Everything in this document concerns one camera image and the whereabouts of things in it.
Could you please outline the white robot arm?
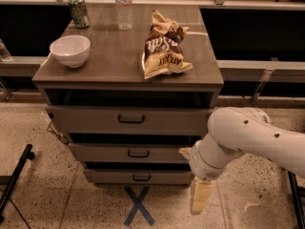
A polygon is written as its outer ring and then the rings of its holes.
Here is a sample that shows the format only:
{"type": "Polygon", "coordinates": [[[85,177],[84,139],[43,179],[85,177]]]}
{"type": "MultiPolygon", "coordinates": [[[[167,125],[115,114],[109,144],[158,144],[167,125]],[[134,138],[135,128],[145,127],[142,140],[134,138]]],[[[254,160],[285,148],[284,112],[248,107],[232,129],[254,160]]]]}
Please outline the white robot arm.
{"type": "Polygon", "coordinates": [[[220,108],[210,115],[207,134],[179,153],[188,159],[194,180],[191,183],[191,213],[202,212],[213,181],[226,166],[245,154],[264,157],[291,173],[305,177],[305,135],[271,124],[258,108],[220,108]]]}

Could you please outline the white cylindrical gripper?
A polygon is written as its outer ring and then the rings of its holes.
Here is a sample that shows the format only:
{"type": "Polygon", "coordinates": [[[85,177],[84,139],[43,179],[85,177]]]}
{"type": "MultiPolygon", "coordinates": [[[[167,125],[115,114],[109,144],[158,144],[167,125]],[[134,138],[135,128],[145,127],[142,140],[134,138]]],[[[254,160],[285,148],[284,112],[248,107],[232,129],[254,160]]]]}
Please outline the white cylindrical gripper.
{"type": "Polygon", "coordinates": [[[199,178],[195,178],[191,183],[190,200],[191,214],[199,215],[203,211],[205,204],[211,195],[213,189],[211,180],[219,178],[225,169],[214,168],[204,160],[200,154],[199,142],[196,142],[192,148],[180,148],[178,152],[189,160],[192,173],[199,178]]]}

